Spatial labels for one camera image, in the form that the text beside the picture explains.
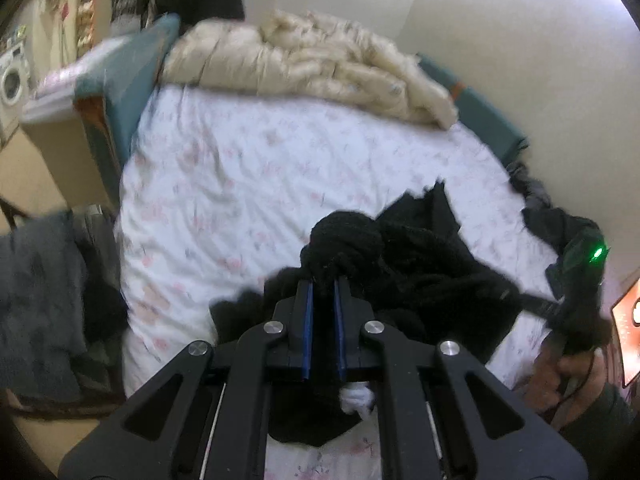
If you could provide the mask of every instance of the metal screw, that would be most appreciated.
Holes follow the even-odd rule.
[[[194,341],[189,345],[189,353],[193,356],[204,355],[209,351],[209,345],[204,341]]]
[[[267,334],[279,334],[284,330],[284,325],[279,321],[267,321],[264,324],[264,331]]]
[[[364,330],[370,334],[379,334],[385,329],[385,324],[380,321],[367,321],[364,324]]]
[[[460,345],[455,341],[443,341],[440,343],[440,351],[444,355],[458,355],[460,353]]]

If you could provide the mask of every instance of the bedsheet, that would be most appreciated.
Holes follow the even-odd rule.
[[[524,227],[522,197],[461,124],[441,132],[311,98],[156,90],[124,168],[116,227],[127,395],[192,340],[215,343],[209,303],[260,291],[271,273],[299,265],[319,219],[339,208],[375,216],[437,178],[474,256],[550,296],[544,270],[555,254]],[[513,386],[544,335],[521,314],[488,368]],[[270,439],[265,478],[377,479],[379,458],[374,416],[318,449]]]

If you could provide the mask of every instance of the person's arm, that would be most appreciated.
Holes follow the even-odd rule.
[[[557,392],[561,377],[587,377],[584,386],[574,395],[560,434],[580,452],[595,478],[612,453],[622,443],[626,430],[634,419],[634,412],[622,399],[618,390],[606,382],[606,368],[602,355],[585,352],[566,356],[557,363],[551,352],[542,347],[524,396],[525,403],[538,413],[546,412],[561,400]]]

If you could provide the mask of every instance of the human hand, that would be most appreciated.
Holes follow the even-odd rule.
[[[546,412],[554,408],[561,401],[562,396],[558,387],[562,377],[576,378],[584,385],[568,400],[571,402],[564,424],[569,424],[581,416],[589,406],[600,396],[607,381],[607,371],[601,352],[596,351],[591,366],[592,352],[564,356],[555,361],[553,352],[548,345],[542,344],[540,355],[534,363],[533,377],[527,386],[524,402],[537,413]]]

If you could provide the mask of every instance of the washing machine door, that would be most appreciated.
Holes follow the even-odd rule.
[[[28,94],[27,73],[24,65],[18,61],[12,62],[2,72],[0,83],[0,98],[5,107],[17,105]]]

